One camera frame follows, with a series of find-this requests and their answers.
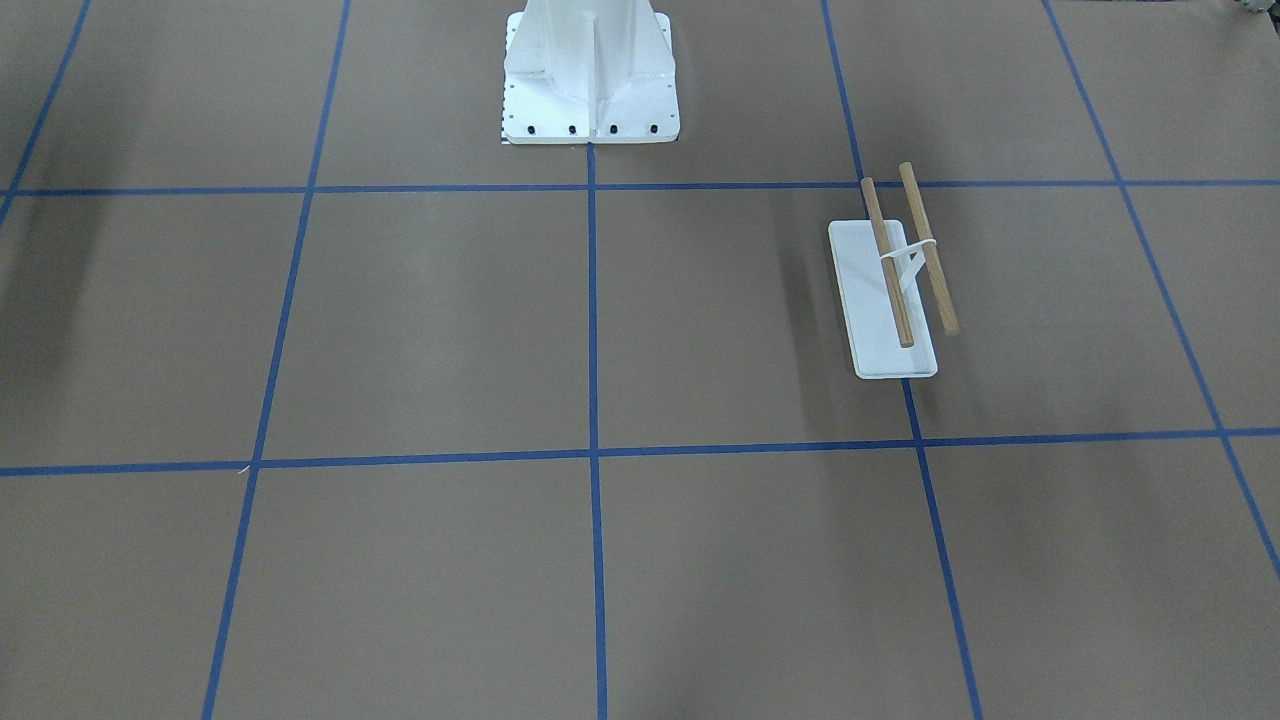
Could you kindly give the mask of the white towel rack base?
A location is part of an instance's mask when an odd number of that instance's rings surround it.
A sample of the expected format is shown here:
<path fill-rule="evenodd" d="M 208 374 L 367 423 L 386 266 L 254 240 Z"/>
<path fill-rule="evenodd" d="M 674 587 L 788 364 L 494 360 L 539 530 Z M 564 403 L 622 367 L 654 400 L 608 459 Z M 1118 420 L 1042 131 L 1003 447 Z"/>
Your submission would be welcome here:
<path fill-rule="evenodd" d="M 924 266 L 924 242 L 909 243 L 902 223 L 884 223 L 890 249 L 879 251 L 869 220 L 828 224 L 847 343 L 856 377 L 864 380 L 929 378 L 938 372 L 931 328 L 916 286 Z M 895 261 L 913 345 L 901 346 L 884 282 L 882 258 Z"/>

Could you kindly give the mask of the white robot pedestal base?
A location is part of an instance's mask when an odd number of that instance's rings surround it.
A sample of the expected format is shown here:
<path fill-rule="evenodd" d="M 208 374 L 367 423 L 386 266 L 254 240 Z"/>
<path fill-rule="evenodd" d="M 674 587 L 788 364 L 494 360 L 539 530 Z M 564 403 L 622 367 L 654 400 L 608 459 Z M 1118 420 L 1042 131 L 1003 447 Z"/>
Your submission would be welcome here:
<path fill-rule="evenodd" d="M 504 41 L 504 142 L 680 137 L 672 24 L 652 3 L 529 1 L 507 17 Z"/>

